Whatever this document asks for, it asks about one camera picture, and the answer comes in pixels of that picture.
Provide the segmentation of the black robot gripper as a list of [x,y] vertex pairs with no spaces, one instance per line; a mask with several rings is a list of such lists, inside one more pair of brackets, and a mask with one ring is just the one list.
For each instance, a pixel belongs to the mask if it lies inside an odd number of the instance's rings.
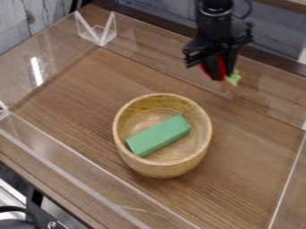
[[254,39],[253,28],[251,22],[234,21],[230,37],[222,42],[208,42],[202,35],[196,34],[182,49],[187,68],[204,60],[207,75],[214,81],[223,81],[226,74],[231,76],[234,73],[239,49]]

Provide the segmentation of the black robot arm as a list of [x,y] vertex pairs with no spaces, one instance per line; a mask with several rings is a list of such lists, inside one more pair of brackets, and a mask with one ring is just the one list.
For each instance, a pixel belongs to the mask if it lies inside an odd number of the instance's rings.
[[235,70],[239,50],[254,39],[254,24],[245,20],[253,2],[243,1],[247,11],[235,15],[233,0],[195,0],[196,36],[182,49],[187,68],[198,65],[212,81],[227,81],[234,86],[242,79]]

